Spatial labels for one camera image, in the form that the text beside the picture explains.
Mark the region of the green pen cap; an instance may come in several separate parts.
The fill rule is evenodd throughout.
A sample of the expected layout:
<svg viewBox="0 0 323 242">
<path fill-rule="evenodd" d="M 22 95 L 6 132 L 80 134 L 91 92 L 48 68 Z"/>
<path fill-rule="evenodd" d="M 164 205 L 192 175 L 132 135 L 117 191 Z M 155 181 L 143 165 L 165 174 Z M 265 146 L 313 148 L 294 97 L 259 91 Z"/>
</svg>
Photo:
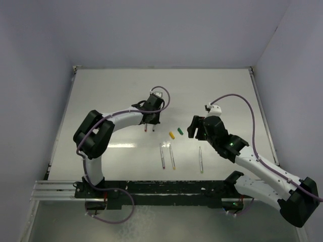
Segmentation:
<svg viewBox="0 0 323 242">
<path fill-rule="evenodd" d="M 180 135 L 184 135 L 183 131 L 180 128 L 177 128 Z"/>
</svg>

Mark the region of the yellow pen cap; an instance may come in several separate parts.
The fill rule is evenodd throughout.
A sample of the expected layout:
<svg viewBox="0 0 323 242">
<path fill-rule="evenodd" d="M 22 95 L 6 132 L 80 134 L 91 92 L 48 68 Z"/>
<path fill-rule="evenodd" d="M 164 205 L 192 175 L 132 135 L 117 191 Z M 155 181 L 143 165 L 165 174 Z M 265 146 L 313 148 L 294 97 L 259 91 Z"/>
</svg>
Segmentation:
<svg viewBox="0 0 323 242">
<path fill-rule="evenodd" d="M 175 139 L 175 136 L 172 132 L 169 132 L 169 136 L 171 137 L 171 139 Z"/>
</svg>

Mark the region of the yellow marker pen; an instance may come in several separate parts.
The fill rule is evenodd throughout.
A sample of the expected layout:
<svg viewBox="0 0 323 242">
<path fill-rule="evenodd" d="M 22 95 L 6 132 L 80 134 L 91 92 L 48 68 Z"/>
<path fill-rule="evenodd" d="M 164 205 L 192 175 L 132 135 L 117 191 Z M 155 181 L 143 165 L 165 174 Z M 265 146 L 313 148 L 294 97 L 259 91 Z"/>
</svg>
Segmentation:
<svg viewBox="0 0 323 242">
<path fill-rule="evenodd" d="M 173 150 L 172 150 L 171 144 L 169 145 L 169 150 L 170 150 L 170 157 L 171 157 L 172 168 L 173 168 L 173 170 L 175 170 L 176 169 L 176 165 L 175 165 L 175 160 L 174 160 L 174 155 L 173 155 Z"/>
</svg>

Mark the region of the purple marker pen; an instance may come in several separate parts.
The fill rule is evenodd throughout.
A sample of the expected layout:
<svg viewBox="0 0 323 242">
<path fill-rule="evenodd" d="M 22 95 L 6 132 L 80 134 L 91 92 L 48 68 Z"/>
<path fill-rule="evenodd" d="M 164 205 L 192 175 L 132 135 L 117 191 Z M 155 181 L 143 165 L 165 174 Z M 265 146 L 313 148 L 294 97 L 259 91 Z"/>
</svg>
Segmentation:
<svg viewBox="0 0 323 242">
<path fill-rule="evenodd" d="M 165 159 L 164 159 L 164 153 L 163 153 L 163 146 L 162 146 L 161 143 L 159 144 L 159 149 L 160 149 L 160 157 L 161 157 L 162 168 L 165 169 L 166 168 Z"/>
</svg>

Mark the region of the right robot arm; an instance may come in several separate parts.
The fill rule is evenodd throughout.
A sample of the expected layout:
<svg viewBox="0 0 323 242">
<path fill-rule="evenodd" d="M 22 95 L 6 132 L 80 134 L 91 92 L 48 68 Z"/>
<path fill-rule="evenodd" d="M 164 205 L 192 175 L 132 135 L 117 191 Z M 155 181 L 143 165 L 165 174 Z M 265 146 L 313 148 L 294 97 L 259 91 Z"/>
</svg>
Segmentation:
<svg viewBox="0 0 323 242">
<path fill-rule="evenodd" d="M 220 157 L 255 174 L 258 179 L 234 172 L 225 184 L 229 197 L 247 195 L 270 205 L 295 227 L 302 228 L 320 201 L 316 182 L 301 179 L 261 158 L 245 140 L 229 134 L 218 116 L 195 115 L 187 129 L 188 137 L 208 141 Z"/>
</svg>

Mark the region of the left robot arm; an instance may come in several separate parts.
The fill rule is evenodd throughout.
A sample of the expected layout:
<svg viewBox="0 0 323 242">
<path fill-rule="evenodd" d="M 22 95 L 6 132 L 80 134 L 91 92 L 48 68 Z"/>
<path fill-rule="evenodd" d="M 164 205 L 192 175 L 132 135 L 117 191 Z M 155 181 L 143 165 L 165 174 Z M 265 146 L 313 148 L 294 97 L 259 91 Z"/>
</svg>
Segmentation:
<svg viewBox="0 0 323 242">
<path fill-rule="evenodd" d="M 73 136 L 76 153 L 83 160 L 83 181 L 88 183 L 86 192 L 98 198 L 104 191 L 101 157 L 106 151 L 114 132 L 138 125 L 157 125 L 165 101 L 160 92 L 152 92 L 147 100 L 115 113 L 102 114 L 97 110 L 88 113 Z"/>
</svg>

